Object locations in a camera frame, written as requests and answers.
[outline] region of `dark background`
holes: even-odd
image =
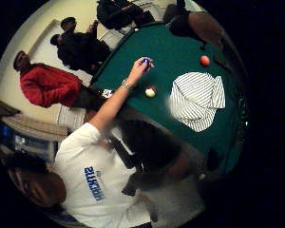
[[[227,30],[249,72],[250,130],[207,211],[183,227],[285,227],[285,1],[197,0]],[[46,1],[0,1],[0,59]],[[0,227],[59,227],[24,200],[0,163]]]

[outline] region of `white cue ball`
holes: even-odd
[[[148,98],[153,98],[157,93],[157,89],[153,85],[150,85],[145,89],[144,92]]]

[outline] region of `printed text on t-shirt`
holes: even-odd
[[[95,200],[96,201],[103,200],[105,198],[105,195],[96,180],[95,173],[94,173],[92,166],[85,168],[85,177],[86,177],[88,187],[91,190]]]

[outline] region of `black hat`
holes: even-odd
[[[59,34],[55,34],[55,35],[53,35],[51,38],[50,38],[50,40],[49,40],[49,42],[52,44],[52,45],[54,45],[54,46],[58,46],[59,44],[58,44],[58,37],[59,37],[60,35]]]
[[[67,17],[61,21],[60,26],[62,29],[64,29],[65,24],[67,24],[68,22],[75,22],[75,21],[76,21],[75,17]]]
[[[13,68],[16,70],[16,71],[19,71],[18,67],[17,67],[17,59],[18,59],[18,56],[21,54],[21,53],[24,53],[23,50],[20,50],[17,54],[16,54],[16,57],[14,58],[13,60]]]

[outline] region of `red jacket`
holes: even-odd
[[[50,107],[60,103],[71,107],[81,88],[81,81],[73,74],[44,64],[34,64],[20,75],[20,86],[34,104]]]

